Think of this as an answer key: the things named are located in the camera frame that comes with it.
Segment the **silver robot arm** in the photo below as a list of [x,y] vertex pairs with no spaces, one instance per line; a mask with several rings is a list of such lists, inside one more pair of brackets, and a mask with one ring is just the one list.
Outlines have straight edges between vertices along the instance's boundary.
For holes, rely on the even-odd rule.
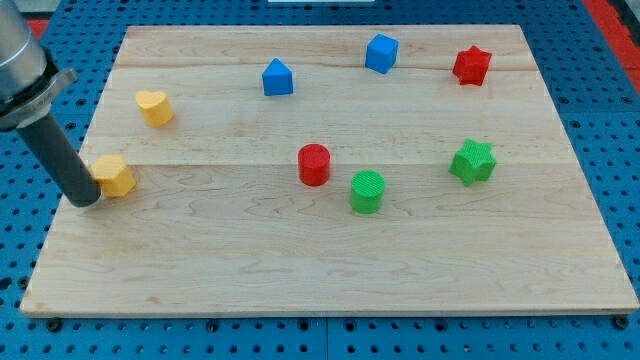
[[1,130],[47,115],[54,99],[76,80],[73,69],[58,68],[39,44],[16,4],[1,0]]

